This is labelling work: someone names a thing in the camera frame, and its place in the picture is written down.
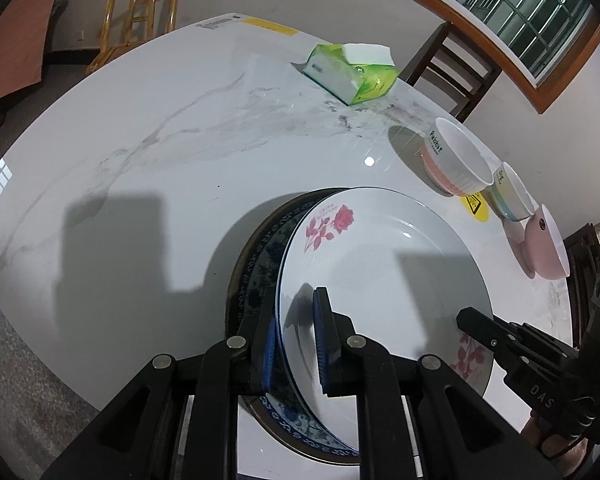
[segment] plate rim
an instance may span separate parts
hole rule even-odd
[[[304,220],[311,214],[312,211],[314,211],[316,208],[318,208],[321,204],[323,204],[326,200],[329,200],[333,197],[335,197],[336,195],[340,195],[341,193],[347,192],[347,191],[351,191],[354,189],[381,189],[384,191],[390,191],[392,193],[401,195],[403,197],[407,197],[409,200],[414,201],[415,203],[423,206],[425,209],[427,209],[428,211],[432,212],[435,216],[437,216],[438,218],[440,218],[456,235],[456,237],[458,237],[458,239],[460,240],[460,243],[464,246],[464,248],[467,250],[467,252],[469,253],[469,255],[471,256],[472,260],[474,261],[474,264],[476,267],[478,267],[478,263],[475,261],[474,256],[471,254],[471,251],[469,250],[469,247],[466,246],[466,244],[464,243],[464,240],[462,240],[462,238],[460,237],[460,235],[458,233],[456,233],[455,229],[453,229],[451,227],[451,225],[448,224],[448,222],[442,218],[442,216],[440,216],[438,213],[436,213],[435,211],[433,211],[433,209],[431,209],[430,207],[428,207],[427,205],[423,204],[422,202],[420,202],[419,200],[416,200],[415,198],[404,194],[400,191],[396,191],[395,189],[389,189],[387,187],[379,187],[379,186],[354,186],[354,187],[349,187],[346,189],[343,189],[341,191],[338,191],[332,195],[329,195],[327,197],[325,197],[323,200],[320,200],[320,202],[316,203],[311,209],[309,209],[305,215],[302,217],[301,221],[298,222],[298,225],[294,228],[293,233],[291,234],[291,238],[289,238],[289,242],[286,245],[285,248],[285,252],[282,256],[282,261],[280,262],[280,269],[278,271],[278,278],[276,280],[276,304],[274,306],[274,317],[276,319],[276,337],[278,339],[278,344],[280,345],[280,353],[282,354],[282,364],[285,368],[285,372],[289,378],[289,383],[291,384],[291,387],[293,388],[294,392],[296,393],[296,397],[298,397],[298,400],[300,401],[300,403],[302,404],[302,406],[304,407],[304,409],[307,411],[307,413],[309,413],[315,420],[319,421],[320,424],[323,426],[323,428],[334,438],[336,438],[341,444],[343,444],[344,446],[349,447],[349,449],[355,451],[355,452],[360,452],[359,449],[355,449],[354,447],[350,446],[349,444],[347,444],[346,442],[342,441],[336,434],[333,433],[333,431],[331,431],[329,428],[326,427],[326,425],[320,420],[320,418],[315,415],[314,410],[311,409],[311,407],[308,405],[308,403],[306,402],[306,400],[304,400],[304,396],[302,395],[302,393],[300,392],[300,389],[298,387],[298,384],[296,383],[296,379],[294,378],[293,374],[291,373],[290,370],[290,365],[288,362],[288,358],[286,357],[286,349],[282,340],[282,323],[280,323],[280,285],[282,282],[282,273],[285,267],[285,263],[286,263],[286,258],[288,256],[288,252],[289,252],[289,247],[291,247],[291,243],[292,241],[295,239],[296,235],[298,234],[298,231],[300,230],[300,226],[302,225],[302,223],[304,222]],[[491,304],[491,297],[489,296],[489,289],[487,288],[487,284],[484,282],[484,277],[482,276],[482,273],[480,272],[480,269],[478,268],[478,273],[480,274],[480,279],[482,281],[482,285],[484,286],[484,290],[487,293],[487,298],[489,300],[489,308],[491,311],[491,317],[493,318],[493,306]],[[493,362],[495,361],[495,359],[493,358],[493,355],[491,355],[491,363],[489,366],[489,373],[487,374],[488,378],[484,387],[484,391],[482,392],[482,394],[480,394],[481,397],[484,397],[484,393],[487,390],[487,387],[489,385],[489,382],[491,381],[491,375],[493,374]]]
[[[280,213],[282,213],[283,211],[285,211],[286,209],[288,209],[291,205],[293,205],[295,203],[297,203],[298,206],[300,206],[306,200],[309,200],[310,196],[313,194],[325,193],[325,192],[332,191],[330,194],[319,199],[318,202],[315,203],[315,205],[318,205],[320,202],[322,202],[322,200],[326,200],[329,197],[333,196],[334,194],[345,191],[347,189],[349,189],[349,188],[347,188],[347,187],[324,187],[324,188],[312,189],[309,191],[301,192],[297,196],[289,199],[287,202],[285,202],[282,205],[280,205],[279,207],[277,207],[272,213],[270,213],[258,225],[256,230],[251,234],[250,238],[247,240],[247,243],[245,243],[244,247],[242,248],[242,251],[240,252],[240,255],[238,256],[238,259],[236,260],[234,268],[232,269],[232,272],[231,272],[231,277],[229,280],[229,285],[227,287],[226,300],[225,300],[225,313],[224,313],[225,336],[228,337],[229,335],[234,335],[231,328],[235,329],[235,327],[231,327],[229,316],[230,316],[231,309],[234,308],[236,303],[238,302],[237,295],[240,292],[239,279],[244,273],[244,272],[240,272],[240,270],[250,260],[252,254],[254,253],[254,250],[255,250],[254,246],[256,245],[256,243],[262,239],[264,234],[266,234],[268,231],[270,231],[271,225],[269,225],[269,224],[273,221],[273,219],[275,219],[277,216],[280,215]],[[304,214],[306,215],[308,212],[312,211],[314,206],[309,208]],[[299,221],[299,223],[302,223],[302,220],[304,220],[304,216],[302,216],[302,219]],[[263,427],[263,429],[265,431],[267,431],[267,433],[269,433],[276,441],[278,441],[280,444],[282,444],[286,448],[290,449],[294,453],[298,453],[299,455],[309,458],[311,460],[315,460],[316,462],[328,463],[331,465],[342,465],[342,466],[360,465],[359,454],[358,454],[358,451],[355,449],[352,449],[352,452],[354,452],[355,455],[331,454],[331,453],[322,451],[320,449],[316,449],[315,447],[309,446],[308,444],[304,443],[302,440],[299,440],[298,438],[293,436],[293,434],[291,432],[282,428],[282,426],[274,419],[274,417],[269,413],[267,408],[264,406],[264,404],[259,396],[241,396],[241,403],[248,410],[248,412],[251,413],[253,418],[255,418],[258,421],[258,423],[261,425],[261,427]],[[331,434],[331,432],[329,432],[326,429],[324,424],[321,423],[321,421],[318,418],[316,418],[314,416],[314,419],[315,419],[316,423],[321,425],[322,429],[325,432],[329,433],[338,442],[341,442],[341,440],[339,438],[337,438],[335,435]],[[272,428],[272,426],[275,426],[276,428],[278,428],[280,430],[280,433],[275,431],[275,429]]]

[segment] marble table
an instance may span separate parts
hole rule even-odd
[[[516,226],[493,212],[478,222],[423,176],[422,135],[444,110],[402,81],[346,107],[299,73],[318,38],[244,18],[190,25],[115,60],[6,153],[0,307],[51,371],[101,409],[155,354],[205,351],[223,336],[228,280],[253,230],[291,197],[336,186],[387,187],[432,208],[468,246],[497,316],[570,342],[564,280],[525,272]],[[503,376],[495,365],[485,397],[520,428],[528,408]],[[238,469],[358,477],[296,455],[242,410]]]

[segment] hand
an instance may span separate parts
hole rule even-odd
[[[539,415],[531,411],[531,418],[525,424],[525,427],[520,431],[520,435],[528,441],[533,447],[538,447],[542,440],[542,432],[538,427]],[[560,453],[565,447],[571,444],[573,440],[567,440],[560,435],[554,434],[544,441],[542,444],[542,453],[546,457],[551,457],[556,453]],[[565,477],[576,471],[580,463],[587,455],[587,439],[584,438],[573,449],[552,461],[552,464]]]

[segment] green tissue box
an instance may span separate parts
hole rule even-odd
[[[385,95],[398,78],[388,47],[359,43],[316,46],[302,73],[346,105]]]

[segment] dark furniture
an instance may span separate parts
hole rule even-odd
[[[573,345],[580,347],[590,318],[589,300],[593,294],[596,273],[600,264],[600,243],[592,224],[564,239],[569,257],[570,275],[567,277]]]
[[[449,47],[452,40],[478,61],[484,68],[484,73],[480,73]],[[460,77],[449,73],[442,64],[450,67]],[[438,86],[456,99],[458,105],[451,114],[460,122],[464,122],[491,88],[502,69],[453,23],[443,23],[402,71],[400,79],[414,86],[427,71],[435,74],[436,81],[442,83]]]

